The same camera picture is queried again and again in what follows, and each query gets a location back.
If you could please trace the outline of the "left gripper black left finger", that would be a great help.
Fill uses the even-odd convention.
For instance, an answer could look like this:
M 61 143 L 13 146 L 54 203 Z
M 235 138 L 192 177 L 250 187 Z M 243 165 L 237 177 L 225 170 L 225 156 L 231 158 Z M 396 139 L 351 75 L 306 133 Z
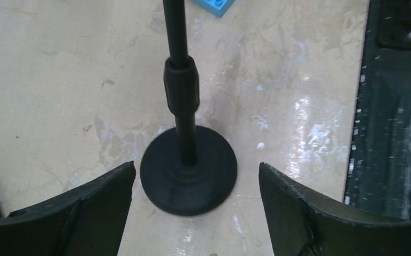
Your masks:
M 0 255 L 117 255 L 136 170 L 113 170 L 8 216 L 0 212 Z

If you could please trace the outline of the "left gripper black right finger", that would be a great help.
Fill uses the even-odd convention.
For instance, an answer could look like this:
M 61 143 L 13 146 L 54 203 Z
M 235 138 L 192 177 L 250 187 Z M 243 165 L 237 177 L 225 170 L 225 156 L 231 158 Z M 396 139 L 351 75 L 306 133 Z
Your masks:
M 267 163 L 259 186 L 274 255 L 411 255 L 411 221 L 338 202 Z

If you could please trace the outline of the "black round base clip stand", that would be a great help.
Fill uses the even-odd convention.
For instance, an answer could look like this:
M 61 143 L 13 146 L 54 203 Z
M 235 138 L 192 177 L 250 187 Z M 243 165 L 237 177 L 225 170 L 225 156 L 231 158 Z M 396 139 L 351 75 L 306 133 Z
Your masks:
M 227 140 L 196 124 L 199 74 L 188 54 L 184 1 L 164 1 L 163 8 L 170 52 L 163 81 L 175 127 L 149 144 L 141 160 L 140 179 L 156 207 L 188 217 L 222 204 L 236 184 L 238 167 Z

